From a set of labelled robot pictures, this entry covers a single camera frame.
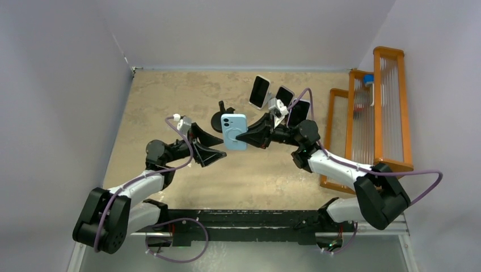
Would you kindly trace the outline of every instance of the black smartphone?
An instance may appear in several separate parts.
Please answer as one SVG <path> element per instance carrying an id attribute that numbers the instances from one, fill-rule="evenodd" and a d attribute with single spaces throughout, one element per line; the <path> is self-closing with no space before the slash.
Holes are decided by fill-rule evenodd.
<path id="1" fill-rule="evenodd" d="M 281 86 L 277 91 L 276 98 L 281 100 L 281 102 L 287 107 L 292 101 L 292 98 L 294 98 L 294 92 Z"/>
<path id="2" fill-rule="evenodd" d="M 249 97 L 249 104 L 256 109 L 262 109 L 270 87 L 271 81 L 260 75 L 256 76 L 254 85 L 252 86 L 251 97 Z"/>
<path id="3" fill-rule="evenodd" d="M 290 110 L 287 127 L 293 128 L 307 119 L 310 107 L 311 103 L 309 101 L 302 99 L 299 100 L 299 102 Z"/>

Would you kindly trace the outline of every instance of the beige floor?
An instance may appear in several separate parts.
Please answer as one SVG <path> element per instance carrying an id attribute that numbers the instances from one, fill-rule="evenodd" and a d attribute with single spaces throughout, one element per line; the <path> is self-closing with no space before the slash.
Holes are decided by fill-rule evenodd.
<path id="1" fill-rule="evenodd" d="M 104 187 L 122 184 L 144 169 L 145 146 L 152 139 L 171 143 L 178 139 L 164 118 L 187 115 L 208 133 L 218 101 L 243 113 L 252 124 L 266 110 L 248 104 L 258 73 L 137 71 L 120 126 Z M 347 73 L 261 73 L 273 81 L 273 95 L 280 85 L 296 93 L 310 87 L 314 93 L 315 120 L 324 137 L 329 90 L 348 87 Z M 342 155 L 347 104 L 336 102 L 332 152 Z M 332 197 L 351 197 L 319 186 L 319 176 L 298 169 L 290 153 L 295 147 L 273 143 L 268 150 L 226 151 L 227 157 L 201 168 L 192 163 L 175 173 L 172 184 L 152 199 L 184 209 L 318 209 Z M 177 166 L 176 161 L 170 166 Z"/>

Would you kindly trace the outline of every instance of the cable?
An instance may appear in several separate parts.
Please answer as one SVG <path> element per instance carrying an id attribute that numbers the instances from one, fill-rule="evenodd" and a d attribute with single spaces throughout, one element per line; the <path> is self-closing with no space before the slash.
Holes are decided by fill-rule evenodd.
<path id="1" fill-rule="evenodd" d="M 314 104 L 313 104 L 313 93 L 310 88 L 305 88 L 304 91 L 299 95 L 299 97 L 287 108 L 287 110 L 292 109 L 297 102 L 303 97 L 306 92 L 309 92 L 309 99 L 311 102 L 311 119 L 314 120 Z M 335 163 L 341 164 L 343 166 L 347 166 L 349 168 L 353 169 L 358 169 L 356 165 L 346 163 L 344 161 L 338 160 L 335 157 L 329 156 L 329 152 L 324 148 L 324 146 L 320 143 L 320 141 L 317 142 L 317 144 L 320 146 L 320 149 L 326 156 L 328 156 L 332 161 Z M 436 181 L 428 187 L 423 193 L 421 193 L 418 197 L 416 197 L 413 201 L 411 201 L 411 206 L 416 204 L 418 201 L 423 199 L 429 192 L 431 192 L 442 180 L 443 174 L 439 170 L 431 169 L 431 170 L 422 170 L 422 171 L 411 171 L 411 172 L 393 172 L 393 173 L 379 173 L 372 171 L 371 169 L 366 169 L 363 167 L 359 167 L 359 170 L 369 173 L 371 175 L 376 175 L 376 176 L 384 176 L 384 177 L 397 177 L 397 176 L 417 176 L 417 175 L 424 175 L 424 174 L 438 174 L 438 178 Z"/>
<path id="2" fill-rule="evenodd" d="M 146 175 L 142 175 L 142 176 L 138 176 L 130 181 L 128 181 L 127 183 L 124 184 L 124 186 L 122 186 L 121 188 L 119 188 L 111 197 L 110 199 L 108 200 L 107 202 L 107 205 L 104 209 L 104 211 L 102 212 L 102 217 L 100 217 L 100 222 L 99 222 L 99 227 L 97 228 L 97 233 L 95 234 L 95 240 L 94 240 L 94 252 L 100 252 L 99 250 L 99 242 L 100 242 L 100 234 L 102 232 L 102 229 L 104 227 L 104 223 L 105 223 L 105 219 L 107 217 L 107 212 L 109 211 L 110 207 L 112 206 L 113 204 L 113 201 L 115 200 L 115 198 L 121 193 L 123 192 L 125 189 L 127 189 L 127 187 L 131 186 L 132 184 L 138 182 L 138 181 L 141 181 L 143 179 L 145 179 L 146 177 L 151 177 L 151 176 L 154 176 L 154 175 L 160 175 L 162 173 L 166 173 L 166 172 L 171 172 L 171 171 L 176 171 L 176 170 L 179 170 L 183 167 L 186 167 L 189 163 L 191 163 L 193 157 L 194 157 L 194 152 L 193 152 L 193 149 L 192 149 L 192 146 L 191 144 L 189 143 L 189 140 L 187 139 L 187 137 L 182 134 L 174 125 L 172 125 L 170 123 L 169 120 L 172 120 L 174 119 L 173 116 L 171 117 L 167 117 L 165 118 L 165 122 L 167 123 L 167 125 L 173 129 L 175 132 L 177 132 L 177 134 L 180 135 L 180 137 L 182 137 L 182 140 L 185 141 L 185 143 L 187 144 L 187 147 L 189 148 L 189 152 L 190 152 L 190 157 L 189 159 L 187 160 L 187 162 L 185 162 L 184 164 L 182 164 L 181 166 L 178 166 L 178 167 L 173 167 L 173 168 L 167 168 L 167 169 L 162 169 L 160 171 L 154 171 L 154 172 L 150 172 Z"/>
<path id="3" fill-rule="evenodd" d="M 343 237 L 343 231 L 344 231 L 344 230 L 343 230 L 343 225 L 341 224 L 341 225 L 339 226 L 339 234 L 338 234 L 339 237 Z"/>
<path id="4" fill-rule="evenodd" d="M 323 254 L 329 254 L 329 255 L 339 254 L 351 246 L 352 241 L 354 241 L 354 237 L 356 237 L 356 234 L 357 234 L 357 222 L 354 222 L 354 232 L 352 233 L 351 238 L 349 239 L 349 241 L 347 241 L 345 246 L 342 246 L 339 250 L 336 250 L 336 251 L 321 250 L 320 252 Z"/>
<path id="5" fill-rule="evenodd" d="M 207 250 L 207 246 L 209 245 L 209 235 L 207 234 L 207 229 L 204 227 L 204 225 L 202 225 L 199 221 L 195 220 L 195 219 L 192 219 L 192 218 L 179 218 L 179 219 L 174 219 L 174 220 L 170 220 L 170 221 L 167 221 L 167 222 L 163 222 L 163 223 L 160 223 L 160 224 L 157 224 L 157 225 L 153 225 L 152 227 L 153 228 L 158 228 L 158 227 L 161 227 L 161 226 L 165 226 L 167 224 L 171 224 L 171 223 L 175 223 L 175 222 L 179 222 L 179 221 L 192 221 L 192 222 L 195 222 L 196 224 L 198 224 L 202 230 L 204 231 L 204 235 L 205 235 L 205 245 L 204 245 L 204 248 L 202 249 L 202 251 L 199 253 L 199 255 L 197 255 L 196 257 L 192 258 L 192 259 L 188 259 L 188 260 L 175 260 L 175 259 L 171 259 L 171 258 L 168 258 L 168 257 L 164 257 L 162 255 L 159 255 L 155 252 L 153 252 L 150 248 L 149 248 L 149 243 L 148 243 L 148 238 L 149 237 L 146 237 L 145 238 L 145 246 L 147 247 L 147 251 L 145 253 L 149 253 L 151 254 L 152 256 L 154 257 L 157 257 L 157 258 L 160 258 L 160 259 L 163 259 L 165 261 L 169 261 L 169 262 L 174 262 L 176 264 L 186 264 L 188 262 L 193 262 L 197 259 L 199 259 L 202 255 L 204 255 L 205 251 Z"/>

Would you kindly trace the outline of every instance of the light blue phone case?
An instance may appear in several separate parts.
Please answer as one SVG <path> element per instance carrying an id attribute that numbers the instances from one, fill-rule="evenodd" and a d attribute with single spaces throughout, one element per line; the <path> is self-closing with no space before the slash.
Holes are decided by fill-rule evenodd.
<path id="1" fill-rule="evenodd" d="M 247 143 L 235 137 L 247 132 L 247 118 L 243 114 L 226 113 L 221 116 L 222 137 L 228 150 L 246 150 Z"/>

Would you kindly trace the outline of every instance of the gray wall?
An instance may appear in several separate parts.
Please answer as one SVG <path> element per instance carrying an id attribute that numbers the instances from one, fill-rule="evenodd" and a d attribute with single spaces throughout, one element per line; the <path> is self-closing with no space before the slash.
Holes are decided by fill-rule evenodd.
<path id="1" fill-rule="evenodd" d="M 130 71 L 93 0 L 0 4 L 0 271 L 65 271 Z"/>
<path id="2" fill-rule="evenodd" d="M 356 67 L 394 0 L 98 0 L 134 66 Z"/>
<path id="3" fill-rule="evenodd" d="M 423 271 L 481 266 L 480 29 L 479 1 L 397 0 L 360 65 L 372 70 L 377 45 L 405 51 L 414 166 L 445 174 L 406 214 Z M 434 179 L 403 184 L 414 196 Z"/>

